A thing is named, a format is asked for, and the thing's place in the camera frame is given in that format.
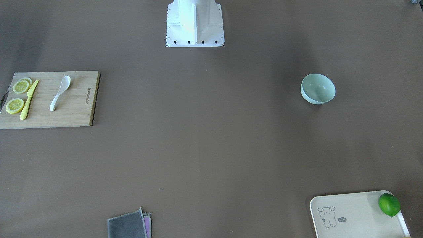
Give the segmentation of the white ceramic spoon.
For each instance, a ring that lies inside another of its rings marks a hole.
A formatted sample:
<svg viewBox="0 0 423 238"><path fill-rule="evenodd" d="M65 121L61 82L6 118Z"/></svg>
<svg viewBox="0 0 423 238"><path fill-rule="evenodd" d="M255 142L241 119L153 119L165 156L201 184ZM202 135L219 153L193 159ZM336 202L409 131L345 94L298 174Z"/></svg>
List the white ceramic spoon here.
<svg viewBox="0 0 423 238"><path fill-rule="evenodd" d="M55 110L57 100L59 99L60 95L62 95L62 93L64 93L69 88L70 84L71 84L71 77L68 75L64 76L59 86L59 90L57 94L54 96L49 106L49 110L51 112Z"/></svg>

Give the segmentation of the pale green bowl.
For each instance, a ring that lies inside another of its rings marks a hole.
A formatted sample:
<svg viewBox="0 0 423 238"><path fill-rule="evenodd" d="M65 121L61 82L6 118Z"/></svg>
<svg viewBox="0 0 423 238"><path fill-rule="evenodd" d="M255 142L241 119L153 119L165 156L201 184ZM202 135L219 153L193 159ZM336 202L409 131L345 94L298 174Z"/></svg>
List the pale green bowl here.
<svg viewBox="0 0 423 238"><path fill-rule="evenodd" d="M300 92L304 100L311 104L326 104L336 95L332 80L323 74L308 74L302 79Z"/></svg>

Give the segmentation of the grey folded cloth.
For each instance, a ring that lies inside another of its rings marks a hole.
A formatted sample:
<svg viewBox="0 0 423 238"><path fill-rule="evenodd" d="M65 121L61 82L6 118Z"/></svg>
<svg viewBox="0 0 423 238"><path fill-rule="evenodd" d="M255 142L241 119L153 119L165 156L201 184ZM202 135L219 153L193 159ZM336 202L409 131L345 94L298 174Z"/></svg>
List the grey folded cloth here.
<svg viewBox="0 0 423 238"><path fill-rule="evenodd" d="M151 238L150 212L142 208L107 220L109 238Z"/></svg>

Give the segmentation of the bamboo cutting board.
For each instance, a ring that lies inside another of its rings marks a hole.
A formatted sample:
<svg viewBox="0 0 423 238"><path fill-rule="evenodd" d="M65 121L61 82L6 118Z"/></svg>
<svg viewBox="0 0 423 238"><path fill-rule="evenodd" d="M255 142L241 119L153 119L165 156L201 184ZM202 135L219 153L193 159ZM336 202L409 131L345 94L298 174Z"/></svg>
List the bamboo cutting board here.
<svg viewBox="0 0 423 238"><path fill-rule="evenodd" d="M33 81L38 80L38 85L32 96L27 118L21 120L20 113L9 114L3 106L0 117L0 128L24 129L91 126L100 75L99 71L16 72L13 75L9 93L4 100L5 104L15 98L27 99L26 93L16 94L12 90L13 85L23 77L29 77ZM50 104L59 91L62 78L65 76L70 77L70 86L59 96L55 110L50 111Z"/></svg>

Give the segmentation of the cream rabbit tray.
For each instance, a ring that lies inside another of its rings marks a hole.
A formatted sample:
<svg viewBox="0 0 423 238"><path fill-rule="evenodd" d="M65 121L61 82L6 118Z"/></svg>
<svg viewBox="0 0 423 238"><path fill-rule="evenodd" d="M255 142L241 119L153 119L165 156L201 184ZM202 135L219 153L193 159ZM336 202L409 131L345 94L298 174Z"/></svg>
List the cream rabbit tray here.
<svg viewBox="0 0 423 238"><path fill-rule="evenodd" d="M317 238L409 238L401 212L390 217L379 207L387 191L316 196L310 211Z"/></svg>

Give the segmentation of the yellow plastic knife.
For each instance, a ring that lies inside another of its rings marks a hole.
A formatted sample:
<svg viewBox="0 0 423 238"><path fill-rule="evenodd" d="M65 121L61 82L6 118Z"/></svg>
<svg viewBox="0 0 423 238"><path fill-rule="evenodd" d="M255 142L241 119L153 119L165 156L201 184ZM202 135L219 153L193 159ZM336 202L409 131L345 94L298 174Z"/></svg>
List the yellow plastic knife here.
<svg viewBox="0 0 423 238"><path fill-rule="evenodd" d="M36 87L38 86L39 80L36 80L32 86L30 86L29 90L27 91L27 100L25 102L25 105L20 113L20 120L25 120L28 116L28 112L30 109L30 104L33 98L33 94L36 90Z"/></svg>

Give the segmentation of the lemon slice stacked pair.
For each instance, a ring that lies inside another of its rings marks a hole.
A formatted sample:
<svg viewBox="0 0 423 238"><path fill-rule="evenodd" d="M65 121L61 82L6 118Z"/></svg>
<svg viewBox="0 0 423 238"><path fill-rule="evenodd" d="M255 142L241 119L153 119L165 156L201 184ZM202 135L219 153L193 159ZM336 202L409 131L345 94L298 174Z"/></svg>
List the lemon slice stacked pair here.
<svg viewBox="0 0 423 238"><path fill-rule="evenodd" d="M14 84L12 90L16 94L27 92L33 84L33 80L29 77L23 77Z"/></svg>

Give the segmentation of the green lime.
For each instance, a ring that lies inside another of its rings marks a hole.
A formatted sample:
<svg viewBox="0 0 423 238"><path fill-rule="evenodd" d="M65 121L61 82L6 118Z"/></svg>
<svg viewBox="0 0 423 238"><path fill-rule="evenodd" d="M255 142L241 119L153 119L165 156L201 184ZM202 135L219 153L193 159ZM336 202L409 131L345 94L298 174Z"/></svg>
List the green lime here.
<svg viewBox="0 0 423 238"><path fill-rule="evenodd" d="M379 197L378 205L381 211L390 217L396 216L401 209L399 200L390 193L382 194Z"/></svg>

